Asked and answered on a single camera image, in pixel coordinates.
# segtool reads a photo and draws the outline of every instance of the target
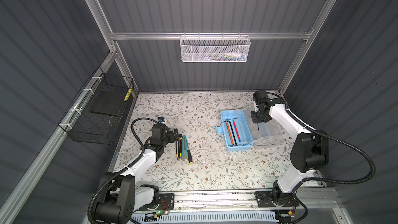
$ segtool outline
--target transparent plastic lid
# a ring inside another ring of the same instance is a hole
[[[249,131],[251,137],[253,138],[253,147],[255,148],[269,148],[275,147],[281,144],[281,131],[276,120],[272,119],[266,123],[261,122],[258,124],[253,123],[251,121],[251,111],[254,111],[254,107],[246,107],[242,109],[244,112],[247,125],[249,127]]]

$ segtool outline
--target dark striped panel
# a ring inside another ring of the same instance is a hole
[[[84,0],[0,0],[0,205],[108,52]],[[46,190],[38,187],[27,201],[37,208],[22,208],[21,216],[31,219],[14,223],[46,223],[49,205],[62,209],[61,192],[87,196],[113,150],[67,140],[39,182]],[[80,222],[86,207],[75,206],[58,217]]]
[[[370,181],[336,185],[355,223],[393,223],[397,211],[397,17],[398,0],[338,0],[285,93],[304,121],[375,161]],[[322,173],[356,179],[368,170],[360,155],[331,143]]]
[[[99,1],[114,32],[296,32],[325,0]]]
[[[118,41],[140,92],[279,88],[301,40],[253,40],[247,62],[186,63],[177,40]]]

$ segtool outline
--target white mesh basket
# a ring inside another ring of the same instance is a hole
[[[183,62],[246,62],[250,39],[242,35],[181,36],[180,46]]]

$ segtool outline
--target floral pattern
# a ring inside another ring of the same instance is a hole
[[[228,152],[224,136],[216,132],[221,125],[220,112],[253,104],[253,92],[141,94],[130,123],[138,117],[166,118],[167,126],[187,136],[193,164],[176,159],[176,146],[168,144],[154,166],[142,175],[141,184],[158,186],[162,191],[268,188],[290,166],[293,146],[290,135],[281,126],[281,144],[273,148]],[[136,122],[134,128],[144,142],[151,135],[150,121]],[[140,153],[140,146],[127,130],[115,171]],[[308,181],[305,186],[317,186]]]

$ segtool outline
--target black mounting plate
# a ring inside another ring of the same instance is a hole
[[[299,205],[296,199],[291,199],[284,205],[275,205],[271,200],[271,191],[256,191],[254,194],[259,208],[297,207]]]
[[[140,207],[138,209],[138,211],[157,211],[157,210],[163,210],[163,203],[167,202],[169,205],[167,205],[167,203],[165,203],[165,210],[173,210],[174,208],[174,194],[159,194],[160,200],[159,200],[159,205],[156,207],[156,209],[148,209],[146,206]]]

